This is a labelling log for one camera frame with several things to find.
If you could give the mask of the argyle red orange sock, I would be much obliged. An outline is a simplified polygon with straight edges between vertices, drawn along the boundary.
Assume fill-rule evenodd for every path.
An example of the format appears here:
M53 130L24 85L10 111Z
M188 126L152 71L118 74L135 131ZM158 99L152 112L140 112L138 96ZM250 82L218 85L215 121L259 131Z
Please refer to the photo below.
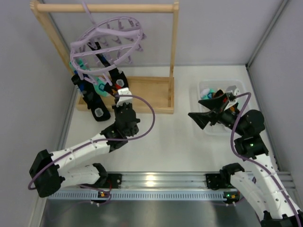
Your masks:
M217 98L225 95L223 99L223 103L227 103L227 104L224 110L225 111L230 110L231 112L235 113L238 106L238 99L236 98L236 96L239 94L240 94L240 90L238 88L234 90L229 90L227 92L223 92L223 90L219 89L215 92L213 98Z

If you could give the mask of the black blue sport sock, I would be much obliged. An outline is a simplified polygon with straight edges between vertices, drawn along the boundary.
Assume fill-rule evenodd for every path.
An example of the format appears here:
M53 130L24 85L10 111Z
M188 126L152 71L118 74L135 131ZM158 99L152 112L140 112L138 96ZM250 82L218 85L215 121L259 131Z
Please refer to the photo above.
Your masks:
M77 73L72 76L71 80L80 92L87 108L91 110L94 119L97 122L109 120L111 117L110 112L99 94L95 91L93 84L86 80L81 80Z

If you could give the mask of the green white sock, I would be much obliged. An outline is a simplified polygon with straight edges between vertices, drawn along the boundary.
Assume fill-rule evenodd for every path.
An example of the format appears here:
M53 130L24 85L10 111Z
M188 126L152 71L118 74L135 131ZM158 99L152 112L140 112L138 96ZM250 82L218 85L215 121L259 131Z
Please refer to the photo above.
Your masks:
M87 64L87 63L84 63L84 62L82 61L82 59L79 59L79 60L77 61L77 63L79 64L79 66L80 66L81 69L90 70L88 64ZM107 84L107 79L108 79L107 76L105 76L105 79L96 78L97 83L96 83L96 84L93 84L93 87L94 87L95 91L96 91L100 96L103 96L103 97L107 97L107 96L110 95L108 92L106 92L106 91L104 90L104 89L105 89L105 85Z

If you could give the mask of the lilac round clip hanger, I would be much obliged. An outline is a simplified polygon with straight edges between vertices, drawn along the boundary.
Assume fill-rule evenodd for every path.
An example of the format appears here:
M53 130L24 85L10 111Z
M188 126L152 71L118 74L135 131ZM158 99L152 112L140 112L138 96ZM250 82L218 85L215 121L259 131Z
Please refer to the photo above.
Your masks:
M96 22L84 2L92 27L70 44L70 66L79 76L93 85L119 74L118 65L131 62L133 52L143 50L146 38L141 23L134 17L120 16Z

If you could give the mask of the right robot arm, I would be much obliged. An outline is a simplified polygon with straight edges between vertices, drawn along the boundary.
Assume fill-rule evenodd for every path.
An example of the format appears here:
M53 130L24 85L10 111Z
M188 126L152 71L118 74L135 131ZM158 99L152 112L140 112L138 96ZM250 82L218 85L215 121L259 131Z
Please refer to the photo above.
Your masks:
M265 130L264 116L255 109L245 111L250 98L250 92L224 92L212 99L199 100L208 112L188 113L188 116L201 129L217 123L231 129L231 150L250 166L255 179L250 180L239 163L223 166L220 174L227 184L243 195L254 209L261 226L301 227L303 211L280 180L260 135Z

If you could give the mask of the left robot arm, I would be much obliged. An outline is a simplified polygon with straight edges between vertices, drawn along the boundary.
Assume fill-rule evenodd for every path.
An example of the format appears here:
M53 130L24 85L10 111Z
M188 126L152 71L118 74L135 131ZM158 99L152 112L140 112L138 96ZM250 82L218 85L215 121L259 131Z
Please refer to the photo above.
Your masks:
M127 137L139 131L140 119L132 104L113 106L115 122L91 139L60 151L40 151L30 167L29 174L39 197L48 197L63 187L85 184L101 187L107 172L100 163L80 167L79 165L124 146Z

